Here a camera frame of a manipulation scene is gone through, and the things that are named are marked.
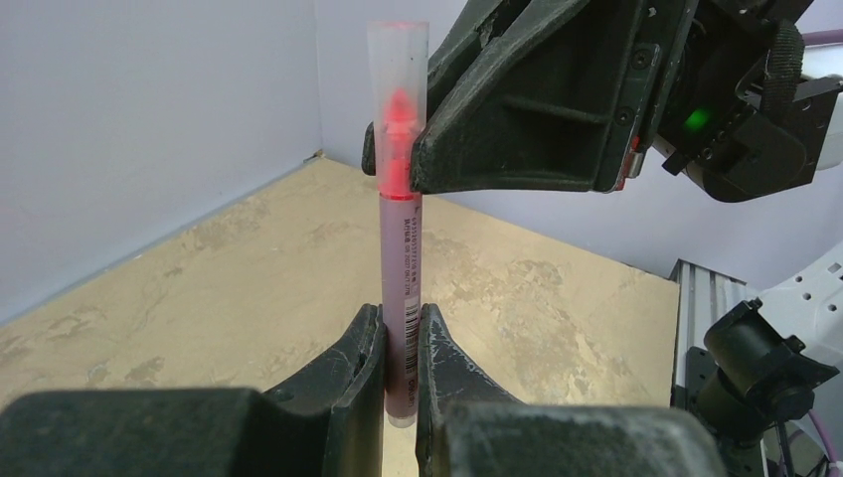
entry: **screw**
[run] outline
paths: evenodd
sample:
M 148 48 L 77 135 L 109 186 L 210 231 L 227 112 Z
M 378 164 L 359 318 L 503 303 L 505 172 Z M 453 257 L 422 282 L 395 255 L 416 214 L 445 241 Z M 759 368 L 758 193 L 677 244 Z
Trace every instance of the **screw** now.
M 614 116 L 614 122 L 620 124 L 621 126 L 625 126 L 632 122 L 632 117 L 634 116 L 632 109 L 628 107 L 622 107 L 617 111 L 617 114 Z
M 638 50 L 632 56 L 632 67 L 635 70 L 643 70 L 650 66 L 653 57 L 648 50 Z

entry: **marble-patterned surface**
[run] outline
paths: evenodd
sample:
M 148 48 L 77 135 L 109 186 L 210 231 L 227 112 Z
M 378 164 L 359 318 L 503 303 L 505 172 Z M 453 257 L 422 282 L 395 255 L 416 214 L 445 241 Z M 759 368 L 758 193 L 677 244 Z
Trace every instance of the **marble-patterned surface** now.
M 678 288 L 425 198 L 422 300 L 518 398 L 667 405 Z M 380 301 L 374 181 L 327 159 L 0 328 L 0 404 L 55 388 L 266 389 Z M 384 475 L 417 475 L 387 424 Z

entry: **red tip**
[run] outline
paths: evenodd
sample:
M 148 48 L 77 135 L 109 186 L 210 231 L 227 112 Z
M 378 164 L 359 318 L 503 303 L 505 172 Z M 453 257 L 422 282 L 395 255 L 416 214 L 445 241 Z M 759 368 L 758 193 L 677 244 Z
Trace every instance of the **red tip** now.
M 387 106 L 387 111 L 384 116 L 384 121 L 387 124 L 396 122 L 412 122 L 416 120 L 416 105 L 410 100 L 407 92 L 402 88 L 396 89 L 390 103 Z
M 388 140 L 392 143 L 393 157 L 388 158 L 384 166 L 379 189 L 384 197 L 393 200 L 411 200 L 414 193 L 410 189 L 410 155 L 418 124 L 418 110 L 407 92 L 398 88 L 390 98 L 384 111 L 384 125 Z

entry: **translucent cap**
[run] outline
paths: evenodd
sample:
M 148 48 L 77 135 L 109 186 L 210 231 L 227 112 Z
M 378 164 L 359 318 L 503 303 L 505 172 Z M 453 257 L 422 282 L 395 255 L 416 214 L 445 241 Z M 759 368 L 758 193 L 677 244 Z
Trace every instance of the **translucent cap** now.
M 427 22 L 371 22 L 369 69 L 375 98 L 378 189 L 411 197 L 410 156 L 427 118 Z

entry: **gray wall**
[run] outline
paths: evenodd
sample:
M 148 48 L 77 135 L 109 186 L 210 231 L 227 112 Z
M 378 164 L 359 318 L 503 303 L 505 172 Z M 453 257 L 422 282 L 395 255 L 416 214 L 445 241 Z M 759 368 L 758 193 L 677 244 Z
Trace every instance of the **gray wall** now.
M 357 165 L 372 116 L 366 21 L 431 22 L 431 50 L 463 0 L 316 0 L 322 140 L 335 159 Z M 843 27 L 843 2 L 816 0 L 803 31 Z M 677 257 L 775 284 L 843 239 L 843 167 L 815 184 L 747 204 L 717 203 L 686 178 L 661 169 L 651 152 L 640 178 L 611 195 L 484 191 L 454 202 L 660 275 Z
M 312 1 L 0 2 L 0 321 L 320 147 Z

